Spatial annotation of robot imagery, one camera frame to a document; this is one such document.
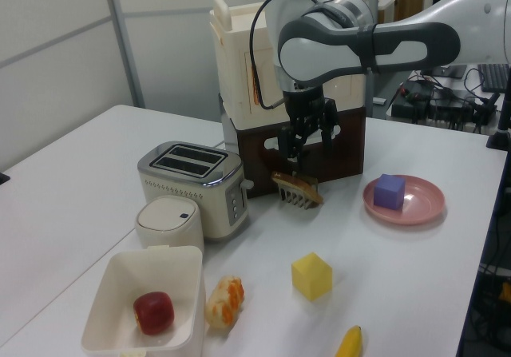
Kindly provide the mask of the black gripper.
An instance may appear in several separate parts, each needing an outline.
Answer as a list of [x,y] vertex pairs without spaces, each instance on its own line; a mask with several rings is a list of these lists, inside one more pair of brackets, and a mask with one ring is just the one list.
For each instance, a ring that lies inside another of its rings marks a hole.
[[280,154],[294,160],[298,170],[303,169],[303,147],[308,133],[314,133],[320,127],[324,150],[332,150],[332,133],[339,125],[335,100],[324,99],[323,88],[283,91],[285,110],[290,125],[280,129],[277,135]]

